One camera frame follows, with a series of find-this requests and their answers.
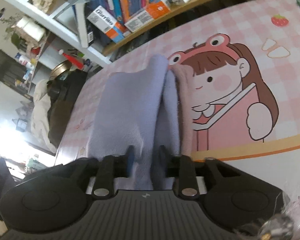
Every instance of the white logo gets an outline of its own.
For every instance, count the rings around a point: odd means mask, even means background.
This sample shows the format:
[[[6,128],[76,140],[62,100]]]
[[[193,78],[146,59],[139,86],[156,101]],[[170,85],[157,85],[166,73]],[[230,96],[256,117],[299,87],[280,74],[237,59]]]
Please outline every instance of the white logo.
[[[150,197],[150,194],[146,193],[144,195],[142,195],[144,198]]]

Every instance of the frog eye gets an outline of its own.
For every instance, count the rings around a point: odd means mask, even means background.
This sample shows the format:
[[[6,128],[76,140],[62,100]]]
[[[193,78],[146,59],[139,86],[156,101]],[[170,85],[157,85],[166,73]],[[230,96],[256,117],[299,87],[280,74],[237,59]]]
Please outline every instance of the frog eye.
[[[212,46],[219,46],[225,41],[225,38],[222,37],[221,35],[215,36],[210,40],[210,44]]]
[[[175,63],[178,63],[181,60],[180,54],[175,54],[169,59],[169,65],[174,65]]]

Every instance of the brown bangs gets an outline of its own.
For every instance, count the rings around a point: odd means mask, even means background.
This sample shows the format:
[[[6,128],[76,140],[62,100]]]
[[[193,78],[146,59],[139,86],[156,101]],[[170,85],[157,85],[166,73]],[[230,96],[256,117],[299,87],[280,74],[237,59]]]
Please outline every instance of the brown bangs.
[[[229,55],[219,51],[207,51],[187,58],[182,65],[189,65],[197,75],[225,66],[227,63],[236,65],[237,62]]]

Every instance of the gingham pattern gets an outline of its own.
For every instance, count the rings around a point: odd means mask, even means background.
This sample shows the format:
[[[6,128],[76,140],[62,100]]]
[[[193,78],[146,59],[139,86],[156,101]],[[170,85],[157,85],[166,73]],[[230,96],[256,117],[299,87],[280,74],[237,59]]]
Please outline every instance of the gingham pattern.
[[[286,27],[271,22],[280,14]],[[253,53],[262,77],[279,106],[279,118],[265,139],[276,140],[300,134],[300,8],[296,0],[255,0],[206,15],[142,45],[103,69],[84,85],[58,149],[56,164],[85,156],[95,111],[108,76],[112,72],[136,72],[146,67],[149,57],[166,57],[203,43],[216,33],[227,34],[231,43],[242,43]],[[288,49],[287,58],[271,59],[261,49],[267,38]]]

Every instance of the brown hair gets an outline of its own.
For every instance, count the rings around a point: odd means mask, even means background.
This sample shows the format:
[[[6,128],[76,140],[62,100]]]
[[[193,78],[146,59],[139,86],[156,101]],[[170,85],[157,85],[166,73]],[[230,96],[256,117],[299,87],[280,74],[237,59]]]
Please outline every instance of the brown hair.
[[[185,51],[185,54],[203,46],[205,46],[205,43],[198,46],[195,43],[193,48]],[[274,127],[278,120],[279,108],[274,95],[261,77],[261,73],[254,56],[252,55],[249,48],[243,44],[235,43],[228,44],[227,46],[234,50],[239,55],[239,57],[245,58],[249,62],[250,71],[244,78],[242,78],[242,89],[245,89],[251,83],[256,84],[259,102],[263,103],[270,110],[272,116],[272,127]],[[237,64],[237,62],[232,57],[223,52],[207,51],[195,54],[194,56],[187,58],[181,64],[191,66],[194,69],[194,72],[197,75],[200,75],[206,71],[211,71],[223,67],[227,63],[230,65]]]

